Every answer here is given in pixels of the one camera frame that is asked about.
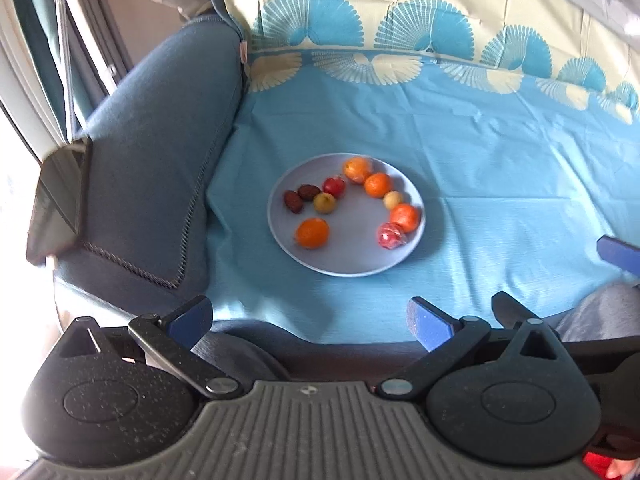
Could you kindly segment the person right hand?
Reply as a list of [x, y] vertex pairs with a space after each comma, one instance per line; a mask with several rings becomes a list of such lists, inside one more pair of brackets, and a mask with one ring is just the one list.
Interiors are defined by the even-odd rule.
[[612, 460], [605, 473], [607, 479], [630, 479], [639, 470], [640, 460]]

